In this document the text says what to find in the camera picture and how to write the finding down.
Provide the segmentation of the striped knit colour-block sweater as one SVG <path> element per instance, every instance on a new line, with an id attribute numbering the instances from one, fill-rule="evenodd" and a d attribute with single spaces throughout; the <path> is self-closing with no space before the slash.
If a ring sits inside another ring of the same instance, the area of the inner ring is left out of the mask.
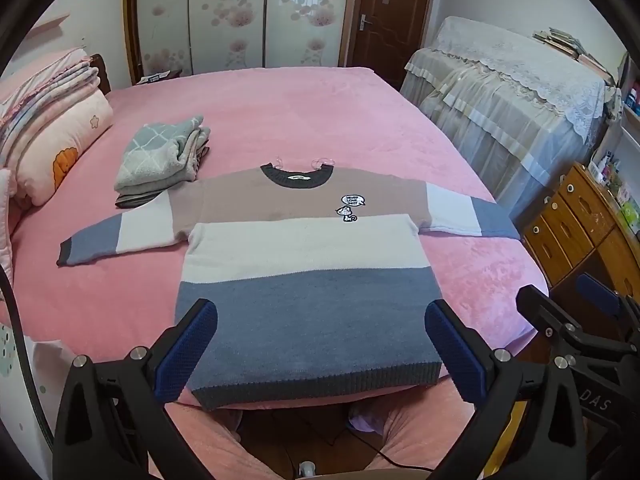
<path id="1" fill-rule="evenodd" d="M 175 315 L 207 299 L 218 324 L 183 390 L 211 411 L 434 384 L 431 233 L 518 237 L 498 204 L 421 180 L 265 165 L 177 184 L 87 226 L 58 264 L 186 243 Z"/>

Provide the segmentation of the wooden drawer cabinet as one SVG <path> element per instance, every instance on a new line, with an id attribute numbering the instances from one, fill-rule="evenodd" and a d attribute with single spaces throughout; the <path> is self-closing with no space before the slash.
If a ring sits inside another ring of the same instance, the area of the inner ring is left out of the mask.
<path id="1" fill-rule="evenodd" d="M 526 226 L 523 243 L 554 294 L 588 273 L 614 292 L 639 297 L 638 237 L 613 195 L 578 162 Z"/>

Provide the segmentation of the bookshelf with books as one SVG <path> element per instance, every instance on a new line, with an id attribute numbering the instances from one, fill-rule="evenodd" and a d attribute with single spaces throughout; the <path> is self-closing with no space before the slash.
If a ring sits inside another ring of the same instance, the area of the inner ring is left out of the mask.
<path id="1" fill-rule="evenodd" d="M 608 130 L 592 156 L 597 181 L 620 208 L 620 216 L 639 236 L 639 66 L 627 53 L 618 69 Z"/>

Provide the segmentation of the lace-covered furniture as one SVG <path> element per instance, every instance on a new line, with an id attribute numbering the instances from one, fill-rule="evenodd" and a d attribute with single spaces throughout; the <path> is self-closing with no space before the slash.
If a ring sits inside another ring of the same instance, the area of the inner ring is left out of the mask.
<path id="1" fill-rule="evenodd" d="M 448 16 L 405 67 L 401 94 L 442 130 L 518 228 L 605 124 L 595 72 L 510 30 Z"/>

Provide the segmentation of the stack of books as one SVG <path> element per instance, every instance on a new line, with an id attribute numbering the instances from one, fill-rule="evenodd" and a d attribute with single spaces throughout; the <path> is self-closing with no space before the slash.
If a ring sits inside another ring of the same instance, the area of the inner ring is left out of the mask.
<path id="1" fill-rule="evenodd" d="M 586 66 L 596 74 L 598 74 L 608 86 L 616 86 L 615 77 L 587 50 L 582 43 L 568 32 L 550 27 L 548 30 L 537 30 L 533 32 L 533 38 L 548 44 L 555 50 L 558 50 L 570 58 L 574 58 L 576 62 Z"/>

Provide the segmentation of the wooden headboard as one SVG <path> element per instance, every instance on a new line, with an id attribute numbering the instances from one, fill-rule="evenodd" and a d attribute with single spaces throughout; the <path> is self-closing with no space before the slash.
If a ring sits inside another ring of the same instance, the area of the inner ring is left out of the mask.
<path id="1" fill-rule="evenodd" d="M 100 78 L 99 89 L 104 94 L 104 96 L 107 96 L 112 91 L 112 88 L 110 80 L 108 79 L 106 65 L 104 59 L 102 58 L 102 55 L 91 55 L 90 65 L 98 70 L 98 77 Z"/>

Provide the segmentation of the brown wooden door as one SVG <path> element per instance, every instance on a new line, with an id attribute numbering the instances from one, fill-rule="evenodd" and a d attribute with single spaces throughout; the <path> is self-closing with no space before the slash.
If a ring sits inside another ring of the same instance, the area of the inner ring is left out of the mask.
<path id="1" fill-rule="evenodd" d="M 356 0 L 346 64 L 367 67 L 399 89 L 421 47 L 431 0 Z"/>

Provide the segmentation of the striped folded bedding stack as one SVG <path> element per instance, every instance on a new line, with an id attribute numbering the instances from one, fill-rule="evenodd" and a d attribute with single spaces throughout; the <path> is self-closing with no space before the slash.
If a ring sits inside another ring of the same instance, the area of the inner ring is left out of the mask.
<path id="1" fill-rule="evenodd" d="M 9 167 L 50 122 L 99 89 L 99 69 L 84 50 L 62 53 L 1 99 L 1 166 Z"/>

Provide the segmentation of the floral sliding wardrobe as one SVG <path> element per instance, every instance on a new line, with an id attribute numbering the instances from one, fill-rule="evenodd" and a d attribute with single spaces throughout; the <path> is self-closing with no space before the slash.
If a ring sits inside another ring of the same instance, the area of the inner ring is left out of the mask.
<path id="1" fill-rule="evenodd" d="M 134 80 L 337 66 L 349 0 L 124 0 Z"/>

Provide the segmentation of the pink wall shelf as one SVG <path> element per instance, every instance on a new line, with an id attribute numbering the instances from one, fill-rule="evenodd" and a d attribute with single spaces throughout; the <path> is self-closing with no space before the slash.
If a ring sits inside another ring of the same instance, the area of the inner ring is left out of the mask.
<path id="1" fill-rule="evenodd" d="M 39 38 L 43 35 L 61 36 L 63 33 L 62 24 L 70 17 L 69 13 L 58 14 L 50 18 L 44 18 L 38 21 L 29 33 L 25 36 L 26 40 Z"/>

